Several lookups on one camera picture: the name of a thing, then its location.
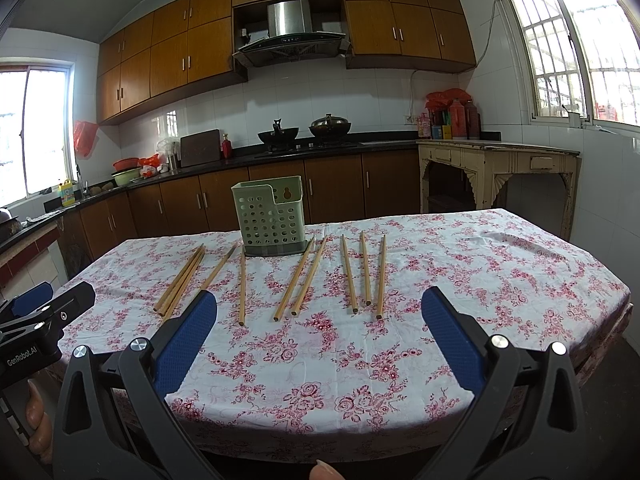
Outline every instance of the range hood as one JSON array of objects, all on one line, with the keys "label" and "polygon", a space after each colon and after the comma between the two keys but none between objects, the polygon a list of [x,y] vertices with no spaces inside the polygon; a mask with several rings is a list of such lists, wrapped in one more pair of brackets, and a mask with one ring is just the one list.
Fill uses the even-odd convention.
[{"label": "range hood", "polygon": [[246,44],[234,54],[246,67],[335,57],[350,46],[344,34],[312,30],[309,0],[269,5],[267,16],[269,37]]}]

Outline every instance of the floral tablecloth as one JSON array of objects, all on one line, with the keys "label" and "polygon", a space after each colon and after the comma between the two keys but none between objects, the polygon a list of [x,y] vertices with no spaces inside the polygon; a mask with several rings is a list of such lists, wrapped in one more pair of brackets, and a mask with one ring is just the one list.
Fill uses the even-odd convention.
[{"label": "floral tablecloth", "polygon": [[[360,231],[373,305],[364,306]],[[358,314],[349,308],[340,235],[348,238]],[[385,313],[375,319],[386,234]],[[563,341],[586,380],[626,326],[629,290],[589,253],[507,211],[399,216],[306,227],[328,242],[300,316],[274,322],[299,255],[248,258],[246,326],[238,326],[239,250],[209,287],[218,320],[182,387],[166,402],[194,443],[215,453],[313,462],[368,460],[442,443],[472,400],[420,315],[437,285],[488,334],[546,349]],[[95,306],[65,329],[63,372],[79,344],[93,352],[151,337],[152,307],[194,248],[207,254],[181,307],[239,232],[128,240],[66,284],[94,286]],[[291,303],[310,269],[306,263]]]}]

